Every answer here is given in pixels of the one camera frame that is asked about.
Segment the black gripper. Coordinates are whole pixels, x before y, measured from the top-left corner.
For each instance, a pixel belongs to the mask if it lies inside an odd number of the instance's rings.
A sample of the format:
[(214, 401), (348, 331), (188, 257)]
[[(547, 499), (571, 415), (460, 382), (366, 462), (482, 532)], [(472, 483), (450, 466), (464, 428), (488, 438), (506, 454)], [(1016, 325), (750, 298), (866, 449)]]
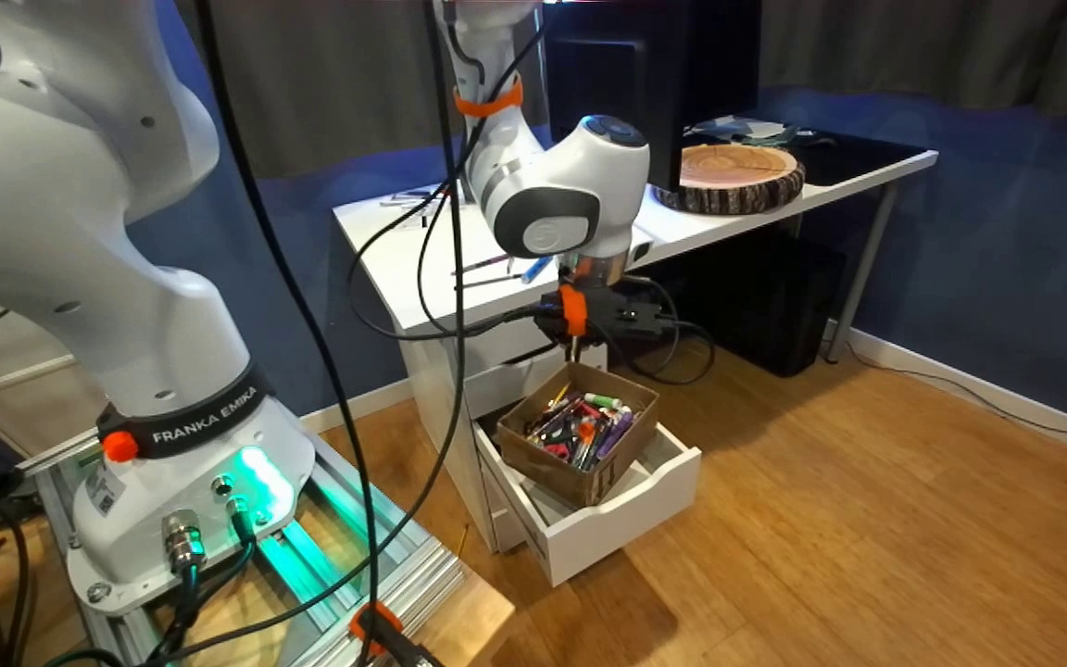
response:
[(561, 345), (661, 336), (671, 325), (657, 301), (639, 301), (606, 284), (561, 284), (536, 301), (535, 324)]

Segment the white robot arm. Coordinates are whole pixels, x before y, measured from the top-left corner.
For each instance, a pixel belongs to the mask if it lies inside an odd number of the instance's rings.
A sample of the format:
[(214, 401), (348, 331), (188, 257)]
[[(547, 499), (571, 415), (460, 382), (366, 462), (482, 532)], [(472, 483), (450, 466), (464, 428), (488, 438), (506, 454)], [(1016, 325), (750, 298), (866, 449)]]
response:
[(188, 586), (236, 548), (236, 514), (288, 522), (316, 466), (203, 250), (135, 241), (217, 158), (154, 0), (0, 0), (0, 310), (59, 341), (104, 398), (67, 551), (96, 613)]

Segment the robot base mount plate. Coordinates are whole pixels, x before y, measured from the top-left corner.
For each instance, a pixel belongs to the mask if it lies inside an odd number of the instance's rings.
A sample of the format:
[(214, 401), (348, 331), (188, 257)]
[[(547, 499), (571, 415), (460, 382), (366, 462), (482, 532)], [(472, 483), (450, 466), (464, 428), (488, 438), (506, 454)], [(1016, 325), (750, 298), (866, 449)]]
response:
[[(73, 527), (73, 485), (89, 466), (89, 454), (67, 454), (35, 483), (89, 646), (104, 664), (142, 667), (162, 639), (178, 577), (167, 557), (154, 557), (161, 572), (137, 586), (112, 586), (89, 572), (85, 539)], [(167, 667), (353, 667), (361, 657), (353, 623), (366, 604), (357, 488), (357, 466), (322, 444), (300, 514), (259, 535), (242, 573), (201, 609)], [(374, 514), (378, 602), (397, 615), (393, 635), (421, 650), (421, 667), (478, 667), (506, 635), (514, 604), (385, 492), (374, 498)]]

